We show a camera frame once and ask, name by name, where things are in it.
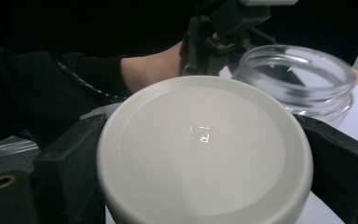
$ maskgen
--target jar rim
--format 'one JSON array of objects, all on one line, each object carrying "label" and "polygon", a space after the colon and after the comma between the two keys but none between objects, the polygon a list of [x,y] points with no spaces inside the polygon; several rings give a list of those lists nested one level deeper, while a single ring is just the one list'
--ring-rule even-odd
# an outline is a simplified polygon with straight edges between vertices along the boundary
[{"label": "jar rim", "polygon": [[281,86],[283,88],[290,88],[291,90],[297,91],[331,91],[330,87],[306,87],[301,86],[279,79],[269,77],[262,72],[254,70],[257,60],[273,59],[275,65],[280,65],[280,63],[297,63],[304,66],[315,66],[315,58],[311,59],[305,56],[316,56],[317,60],[323,60],[324,65],[334,66],[336,70],[340,72],[340,76],[344,79],[336,83],[335,89],[348,89],[350,91],[354,87],[356,80],[356,74],[354,73],[351,66],[340,60],[338,57],[328,54],[326,52],[319,51],[317,49],[310,49],[300,46],[293,45],[265,45],[260,47],[255,47],[246,51],[240,60],[239,69],[245,68],[247,73],[253,73],[255,76],[260,76],[265,78],[269,82],[273,82],[275,85]]}]

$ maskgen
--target dark background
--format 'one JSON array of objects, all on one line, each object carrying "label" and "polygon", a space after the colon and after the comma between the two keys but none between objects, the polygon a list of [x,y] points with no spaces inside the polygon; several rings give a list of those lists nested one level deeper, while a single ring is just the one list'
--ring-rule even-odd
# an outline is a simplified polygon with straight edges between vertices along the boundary
[{"label": "dark background", "polygon": [[[154,53],[182,40],[194,6],[194,0],[0,0],[0,47],[99,57]],[[358,1],[299,0],[270,10],[272,17],[257,27],[279,43],[319,49],[354,63]]]}]

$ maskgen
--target jar lid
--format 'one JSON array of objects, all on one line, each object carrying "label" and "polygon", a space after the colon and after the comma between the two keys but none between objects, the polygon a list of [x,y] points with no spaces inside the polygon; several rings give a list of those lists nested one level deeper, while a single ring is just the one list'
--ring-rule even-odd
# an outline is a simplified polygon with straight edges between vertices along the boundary
[{"label": "jar lid", "polygon": [[130,223],[293,223],[310,192],[302,128],[262,91],[222,77],[161,81],[106,122],[98,177]]}]

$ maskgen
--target jar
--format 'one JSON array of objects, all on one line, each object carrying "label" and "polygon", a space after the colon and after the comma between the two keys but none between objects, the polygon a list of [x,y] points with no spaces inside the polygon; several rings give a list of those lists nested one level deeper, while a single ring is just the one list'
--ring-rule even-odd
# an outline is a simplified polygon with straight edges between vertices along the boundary
[{"label": "jar", "polygon": [[266,45],[245,52],[232,78],[266,92],[292,114],[338,128],[353,104],[356,75],[347,63],[325,52]]}]

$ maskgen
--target black sleeve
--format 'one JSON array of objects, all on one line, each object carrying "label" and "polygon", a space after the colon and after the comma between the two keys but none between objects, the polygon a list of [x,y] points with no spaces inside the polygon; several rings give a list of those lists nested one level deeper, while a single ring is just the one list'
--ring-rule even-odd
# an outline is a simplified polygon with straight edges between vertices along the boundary
[{"label": "black sleeve", "polygon": [[0,140],[27,130],[43,148],[80,116],[129,96],[122,57],[0,49]]}]

